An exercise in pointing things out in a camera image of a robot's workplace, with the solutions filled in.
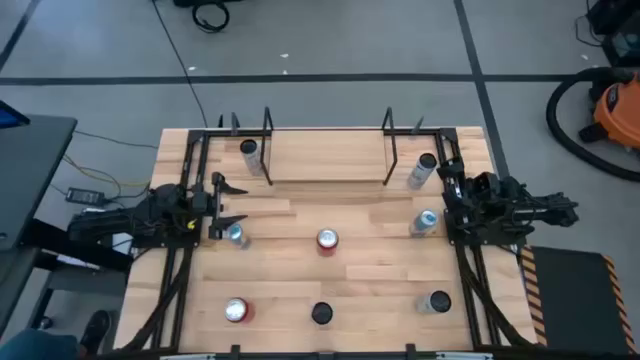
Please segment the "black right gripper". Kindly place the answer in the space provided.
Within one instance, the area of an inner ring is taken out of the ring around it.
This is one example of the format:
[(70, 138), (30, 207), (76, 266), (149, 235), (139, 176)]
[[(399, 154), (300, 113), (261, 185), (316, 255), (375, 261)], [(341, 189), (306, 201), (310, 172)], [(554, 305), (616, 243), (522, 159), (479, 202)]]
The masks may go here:
[(466, 223), (486, 223), (481, 196), (488, 189), (488, 173), (466, 178), (460, 156), (442, 162), (437, 173), (445, 183), (444, 219), (447, 233), (463, 233)]

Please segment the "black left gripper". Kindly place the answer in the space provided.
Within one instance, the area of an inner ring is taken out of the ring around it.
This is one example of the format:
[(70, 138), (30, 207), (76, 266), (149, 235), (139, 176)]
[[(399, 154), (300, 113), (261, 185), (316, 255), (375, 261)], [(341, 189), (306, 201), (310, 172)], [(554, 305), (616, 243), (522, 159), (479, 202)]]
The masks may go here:
[(202, 184), (196, 184), (192, 187), (192, 213), (199, 216), (208, 216), (212, 218), (211, 225), (208, 230), (210, 239), (221, 239), (223, 233), (233, 224), (247, 218), (247, 215), (234, 215), (230, 217), (220, 217), (220, 193), (229, 195), (247, 194), (246, 190), (234, 188), (226, 181), (226, 177), (220, 172), (212, 173), (213, 192), (209, 193), (204, 190)]

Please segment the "blue silver Red Bull can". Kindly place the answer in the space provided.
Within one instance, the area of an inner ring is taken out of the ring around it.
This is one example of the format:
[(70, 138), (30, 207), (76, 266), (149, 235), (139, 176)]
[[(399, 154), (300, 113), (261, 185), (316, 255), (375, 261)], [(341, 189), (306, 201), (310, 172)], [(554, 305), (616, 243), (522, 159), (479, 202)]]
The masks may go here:
[(246, 250), (251, 245), (251, 240), (239, 223), (233, 223), (224, 231), (225, 237), (231, 244), (241, 250)]
[(435, 230), (437, 224), (437, 214), (430, 209), (425, 209), (409, 223), (409, 234), (414, 238), (426, 237)]

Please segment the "white Celsius Arctic can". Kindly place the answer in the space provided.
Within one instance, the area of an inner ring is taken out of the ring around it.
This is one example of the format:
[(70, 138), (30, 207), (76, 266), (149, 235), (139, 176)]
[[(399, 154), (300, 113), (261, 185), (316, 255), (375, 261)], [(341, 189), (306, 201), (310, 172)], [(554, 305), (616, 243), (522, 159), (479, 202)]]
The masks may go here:
[(436, 169), (437, 165), (437, 159), (432, 153), (421, 154), (407, 179), (408, 188), (411, 190), (420, 189)]

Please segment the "white Celsius Peach Vibe can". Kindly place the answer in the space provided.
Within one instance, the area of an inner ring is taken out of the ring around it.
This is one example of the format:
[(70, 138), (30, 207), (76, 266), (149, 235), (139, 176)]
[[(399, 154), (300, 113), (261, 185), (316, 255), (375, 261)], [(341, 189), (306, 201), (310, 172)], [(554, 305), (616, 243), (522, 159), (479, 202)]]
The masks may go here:
[(263, 169), (260, 161), (261, 145), (253, 139), (246, 139), (240, 144), (240, 152), (242, 153), (249, 173), (253, 176), (262, 176)]

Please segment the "red Coke Zero can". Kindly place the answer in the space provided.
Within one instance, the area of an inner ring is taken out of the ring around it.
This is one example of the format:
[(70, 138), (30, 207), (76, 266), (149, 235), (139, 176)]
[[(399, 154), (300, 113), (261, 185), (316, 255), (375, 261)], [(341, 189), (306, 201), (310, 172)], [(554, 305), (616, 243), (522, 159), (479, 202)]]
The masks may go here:
[(236, 297), (229, 299), (225, 305), (225, 318), (232, 323), (251, 321), (254, 314), (253, 305), (244, 298)]
[(320, 256), (333, 256), (339, 243), (338, 233), (330, 228), (322, 229), (316, 236), (317, 251)]

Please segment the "white Celsius can blue band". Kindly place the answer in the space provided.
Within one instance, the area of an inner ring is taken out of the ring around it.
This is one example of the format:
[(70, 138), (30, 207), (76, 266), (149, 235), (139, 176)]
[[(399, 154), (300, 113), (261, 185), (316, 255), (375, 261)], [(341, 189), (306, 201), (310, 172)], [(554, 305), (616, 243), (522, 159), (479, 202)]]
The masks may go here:
[(311, 319), (317, 325), (327, 325), (333, 318), (333, 308), (327, 302), (317, 302), (311, 310)]

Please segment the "wooden shelf black metal legs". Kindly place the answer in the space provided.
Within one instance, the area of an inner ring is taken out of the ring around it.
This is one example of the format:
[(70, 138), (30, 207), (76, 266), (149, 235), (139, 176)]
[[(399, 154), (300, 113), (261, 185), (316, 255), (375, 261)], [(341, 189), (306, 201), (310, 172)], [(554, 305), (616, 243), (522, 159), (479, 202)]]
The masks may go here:
[(275, 129), (264, 110), (259, 164), (276, 182), (376, 182), (387, 185), (398, 162), (393, 110), (378, 128)]

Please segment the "white paper sheet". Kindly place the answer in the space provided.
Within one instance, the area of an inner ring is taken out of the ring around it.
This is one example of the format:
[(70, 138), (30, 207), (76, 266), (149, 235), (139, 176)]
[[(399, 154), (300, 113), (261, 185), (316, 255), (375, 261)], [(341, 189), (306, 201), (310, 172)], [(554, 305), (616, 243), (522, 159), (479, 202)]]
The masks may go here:
[[(126, 233), (118, 233), (118, 234), (114, 234), (111, 236), (110, 240), (101, 240), (100, 244), (101, 245), (106, 245), (110, 248), (112, 248), (113, 250), (116, 250), (120, 253), (123, 253), (125, 255), (130, 255), (131, 254), (131, 248), (132, 248), (132, 242), (133, 242), (133, 237), (129, 234)], [(68, 264), (68, 265), (73, 265), (73, 266), (79, 266), (79, 267), (84, 267), (84, 268), (89, 268), (92, 270), (100, 270), (101, 267), (95, 264), (91, 264), (88, 263), (86, 261), (83, 260), (79, 260), (67, 255), (57, 255), (56, 259), (62, 263)]]

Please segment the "black power adapter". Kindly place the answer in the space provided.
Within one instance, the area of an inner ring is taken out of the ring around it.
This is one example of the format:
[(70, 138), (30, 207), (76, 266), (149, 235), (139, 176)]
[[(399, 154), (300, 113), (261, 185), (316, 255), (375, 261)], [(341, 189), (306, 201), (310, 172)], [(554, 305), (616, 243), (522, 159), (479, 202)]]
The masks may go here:
[(103, 206), (106, 198), (103, 192), (70, 187), (66, 192), (65, 200), (75, 204)]

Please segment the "black mat hazard stripes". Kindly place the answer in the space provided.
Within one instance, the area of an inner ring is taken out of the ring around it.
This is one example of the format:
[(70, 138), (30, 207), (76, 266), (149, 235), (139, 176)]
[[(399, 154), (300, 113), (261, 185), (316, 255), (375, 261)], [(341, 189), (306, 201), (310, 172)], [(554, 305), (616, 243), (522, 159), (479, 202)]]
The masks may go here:
[(520, 259), (538, 343), (640, 360), (611, 257), (526, 246)]

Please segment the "person's shoe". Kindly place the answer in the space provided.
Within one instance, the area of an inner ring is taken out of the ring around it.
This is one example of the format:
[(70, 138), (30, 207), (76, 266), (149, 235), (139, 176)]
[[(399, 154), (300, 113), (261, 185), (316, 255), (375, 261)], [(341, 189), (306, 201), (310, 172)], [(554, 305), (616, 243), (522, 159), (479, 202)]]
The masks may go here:
[(97, 354), (111, 324), (111, 315), (106, 310), (98, 310), (92, 314), (79, 342), (86, 350), (87, 355)]

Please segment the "black desk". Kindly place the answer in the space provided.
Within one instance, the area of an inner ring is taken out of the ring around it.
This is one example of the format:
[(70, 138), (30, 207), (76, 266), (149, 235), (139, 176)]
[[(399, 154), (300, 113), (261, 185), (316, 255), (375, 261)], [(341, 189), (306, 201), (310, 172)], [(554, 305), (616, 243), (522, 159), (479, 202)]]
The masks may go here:
[(32, 273), (58, 254), (126, 272), (132, 258), (34, 217), (72, 140), (77, 120), (31, 115), (27, 124), (0, 128), (0, 337)]

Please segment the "black equipment case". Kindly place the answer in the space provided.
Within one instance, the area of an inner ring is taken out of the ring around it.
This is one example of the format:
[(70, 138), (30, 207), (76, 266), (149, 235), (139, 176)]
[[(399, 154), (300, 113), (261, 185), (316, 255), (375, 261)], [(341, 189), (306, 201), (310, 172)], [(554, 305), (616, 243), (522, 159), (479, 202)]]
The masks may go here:
[(640, 0), (585, 0), (590, 34), (613, 67), (640, 68)]

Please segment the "blue screen device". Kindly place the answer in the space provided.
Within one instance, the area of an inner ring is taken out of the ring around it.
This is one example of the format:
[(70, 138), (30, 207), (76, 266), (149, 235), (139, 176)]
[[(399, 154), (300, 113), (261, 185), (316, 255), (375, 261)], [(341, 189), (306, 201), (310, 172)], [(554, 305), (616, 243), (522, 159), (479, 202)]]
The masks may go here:
[(26, 126), (29, 124), (30, 120), (26, 116), (0, 100), (0, 129)]

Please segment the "person's leg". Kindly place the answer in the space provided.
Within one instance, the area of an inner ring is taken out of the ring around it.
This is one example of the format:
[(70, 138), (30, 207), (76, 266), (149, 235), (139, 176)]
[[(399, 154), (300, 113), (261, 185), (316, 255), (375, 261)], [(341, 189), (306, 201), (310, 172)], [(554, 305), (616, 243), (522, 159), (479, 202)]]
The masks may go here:
[(0, 360), (75, 360), (78, 345), (72, 335), (26, 329), (0, 347)]

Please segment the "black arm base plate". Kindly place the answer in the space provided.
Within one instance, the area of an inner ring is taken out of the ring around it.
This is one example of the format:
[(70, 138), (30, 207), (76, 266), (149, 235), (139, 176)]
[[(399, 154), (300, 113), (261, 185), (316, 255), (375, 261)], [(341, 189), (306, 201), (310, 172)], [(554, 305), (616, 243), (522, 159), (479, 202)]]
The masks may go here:
[(195, 234), (152, 235), (137, 238), (140, 248), (197, 248), (200, 239)]
[(456, 228), (447, 227), (448, 238), (455, 244), (474, 245), (523, 245), (525, 238), (495, 227)]

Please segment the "black aluminium table frame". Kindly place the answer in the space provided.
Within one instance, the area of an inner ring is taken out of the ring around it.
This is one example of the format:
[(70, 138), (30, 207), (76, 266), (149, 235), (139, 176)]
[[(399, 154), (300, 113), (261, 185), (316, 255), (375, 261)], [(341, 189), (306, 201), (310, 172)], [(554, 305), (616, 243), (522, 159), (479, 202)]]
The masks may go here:
[[(191, 255), (187, 283), (164, 317), (164, 342), (184, 353), (398, 352), (468, 350), (472, 346), (457, 257), (443, 224), (423, 238), (409, 223), (425, 209), (444, 210), (437, 175), (418, 190), (407, 179), (418, 157), (444, 147), (433, 131), (396, 135), (398, 162), (387, 185), (376, 182), (276, 182), (249, 173), (240, 139), (212, 140), (196, 163), (220, 172), (244, 195), (223, 199), (226, 215), (247, 215), (251, 240), (241, 250), (202, 237)], [(318, 254), (322, 229), (339, 236), (333, 256)], [(443, 290), (452, 300), (442, 314), (416, 311), (423, 294)], [(251, 321), (232, 323), (229, 299), (254, 307)], [(327, 325), (311, 319), (327, 302)]]

